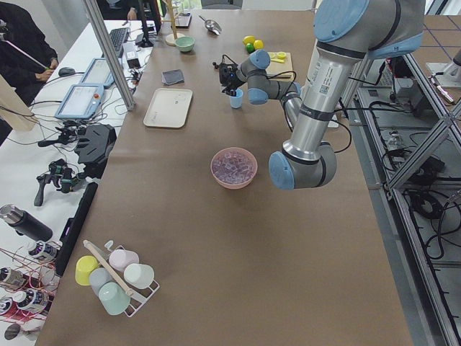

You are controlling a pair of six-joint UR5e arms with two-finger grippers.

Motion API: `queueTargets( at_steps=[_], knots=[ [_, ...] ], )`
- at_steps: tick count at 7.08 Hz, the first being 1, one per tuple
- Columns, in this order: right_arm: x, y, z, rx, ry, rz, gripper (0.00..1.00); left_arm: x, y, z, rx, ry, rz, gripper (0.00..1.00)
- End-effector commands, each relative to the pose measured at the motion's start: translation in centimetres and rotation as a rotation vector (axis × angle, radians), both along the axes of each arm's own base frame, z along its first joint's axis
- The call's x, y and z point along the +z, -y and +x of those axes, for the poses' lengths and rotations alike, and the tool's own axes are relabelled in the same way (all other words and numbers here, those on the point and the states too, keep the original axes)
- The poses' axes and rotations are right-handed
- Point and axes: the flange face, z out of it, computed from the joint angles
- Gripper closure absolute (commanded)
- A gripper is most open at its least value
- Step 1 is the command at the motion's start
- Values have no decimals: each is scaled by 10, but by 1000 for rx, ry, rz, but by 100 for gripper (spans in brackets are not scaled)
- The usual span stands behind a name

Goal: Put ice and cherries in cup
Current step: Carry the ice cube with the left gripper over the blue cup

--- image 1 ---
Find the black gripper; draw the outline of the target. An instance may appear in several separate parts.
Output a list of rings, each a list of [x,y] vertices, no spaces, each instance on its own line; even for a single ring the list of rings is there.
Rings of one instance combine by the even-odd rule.
[[[223,87],[221,92],[224,94],[230,93],[231,97],[236,97],[237,95],[237,70],[238,65],[235,63],[220,63],[218,66],[220,85]]]

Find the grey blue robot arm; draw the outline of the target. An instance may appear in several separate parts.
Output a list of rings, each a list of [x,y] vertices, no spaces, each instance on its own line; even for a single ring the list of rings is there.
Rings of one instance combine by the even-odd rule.
[[[268,52],[254,51],[242,63],[221,62],[223,93],[234,96],[248,86],[249,101],[261,105],[277,99],[292,128],[290,139],[269,158],[269,173],[279,189],[328,184],[336,173],[336,155],[323,135],[331,121],[353,66],[364,58],[390,58],[412,53],[423,37],[424,1],[323,1],[314,18],[318,57],[310,81],[267,76]]]

